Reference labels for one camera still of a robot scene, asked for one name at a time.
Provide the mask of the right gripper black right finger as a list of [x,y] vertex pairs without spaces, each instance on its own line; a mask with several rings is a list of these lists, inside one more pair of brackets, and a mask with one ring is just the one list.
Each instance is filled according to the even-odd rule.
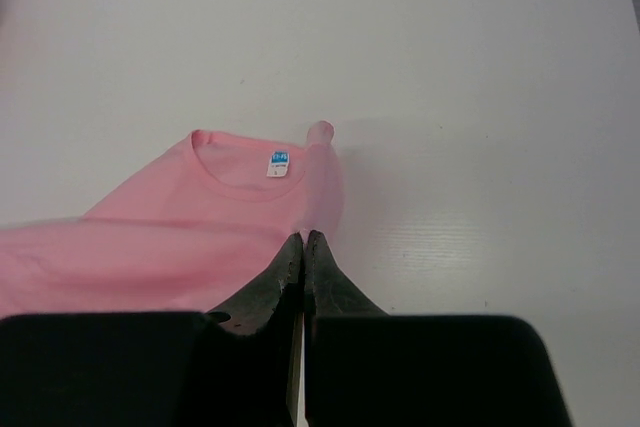
[[544,342],[504,315],[390,315],[304,254],[305,416],[312,426],[568,426]]

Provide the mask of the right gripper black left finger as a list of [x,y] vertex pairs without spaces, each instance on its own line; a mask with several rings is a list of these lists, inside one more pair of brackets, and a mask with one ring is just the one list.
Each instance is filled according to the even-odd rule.
[[291,426],[303,242],[206,312],[1,323],[5,426]]

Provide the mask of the pink t shirt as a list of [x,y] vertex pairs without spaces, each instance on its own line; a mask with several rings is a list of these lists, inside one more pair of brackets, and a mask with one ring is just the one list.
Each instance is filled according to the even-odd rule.
[[196,130],[74,219],[1,233],[1,313],[207,311],[286,239],[336,231],[333,126],[303,145]]

